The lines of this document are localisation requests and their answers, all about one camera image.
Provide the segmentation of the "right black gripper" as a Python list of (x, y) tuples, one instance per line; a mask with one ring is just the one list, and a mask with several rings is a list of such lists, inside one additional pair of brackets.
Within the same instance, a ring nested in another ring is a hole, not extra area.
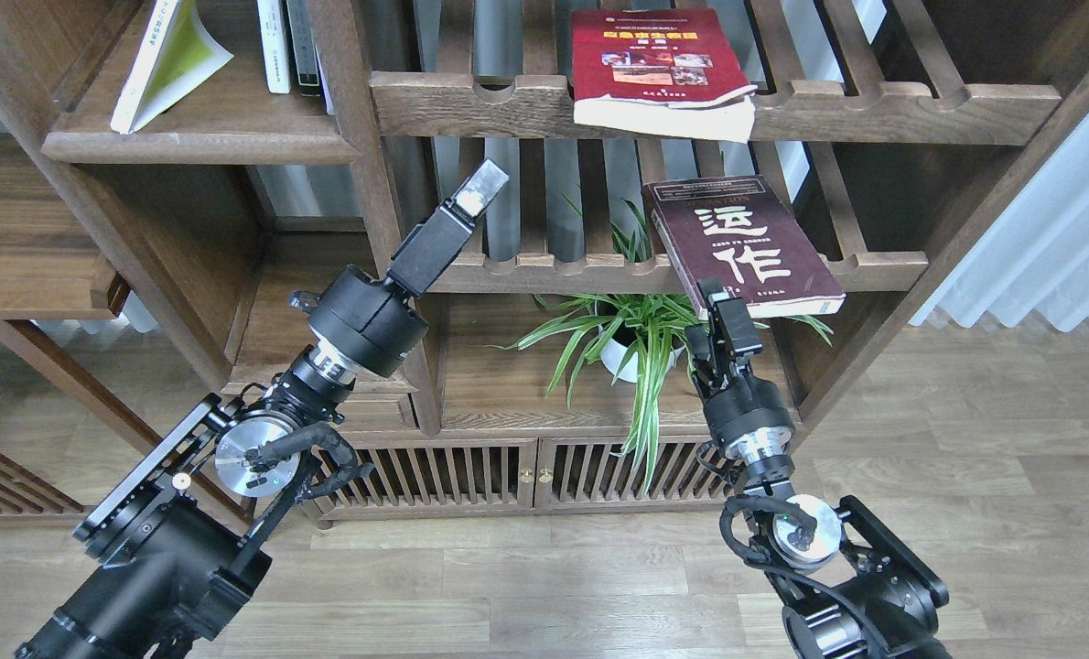
[(752, 356), (763, 345), (745, 301), (719, 278), (700, 278), (696, 312), (708, 312), (708, 324), (688, 327), (686, 338), (717, 449), (726, 459), (786, 454), (794, 423), (776, 385), (752, 373)]

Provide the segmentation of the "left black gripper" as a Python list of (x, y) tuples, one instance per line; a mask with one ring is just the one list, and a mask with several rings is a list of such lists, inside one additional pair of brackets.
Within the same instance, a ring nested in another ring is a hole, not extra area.
[(409, 232), (383, 279), (348, 265), (321, 295), (294, 292), (290, 304), (307, 313), (318, 338), (303, 359), (323, 378), (353, 378), (360, 370), (382, 378), (393, 374), (428, 327), (407, 300), (421, 297), (444, 274), (507, 180), (503, 168), (484, 159), (453, 193), (453, 203), (440, 204)]

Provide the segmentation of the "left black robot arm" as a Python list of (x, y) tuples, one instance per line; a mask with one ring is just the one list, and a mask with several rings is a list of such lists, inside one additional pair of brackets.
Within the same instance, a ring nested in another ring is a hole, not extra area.
[(366, 477), (339, 431), (357, 373), (394, 373), (427, 325), (409, 308), (444, 274), (507, 184), (490, 161), (419, 222), (381, 279), (348, 265), (321, 295), (290, 300), (314, 345), (264, 396), (206, 396), (75, 537), (100, 566), (17, 658), (181, 658), (215, 639), (270, 568), (264, 542), (294, 505)]

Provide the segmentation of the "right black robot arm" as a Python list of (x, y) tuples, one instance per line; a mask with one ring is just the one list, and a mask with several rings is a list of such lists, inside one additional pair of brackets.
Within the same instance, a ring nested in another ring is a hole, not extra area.
[(949, 589), (858, 498), (837, 507), (799, 493), (794, 434), (776, 385), (752, 371), (762, 349), (745, 301), (715, 278), (699, 281), (707, 324), (687, 331), (694, 383), (732, 495), (719, 518), (724, 542), (763, 573), (800, 658), (946, 658), (937, 611)]

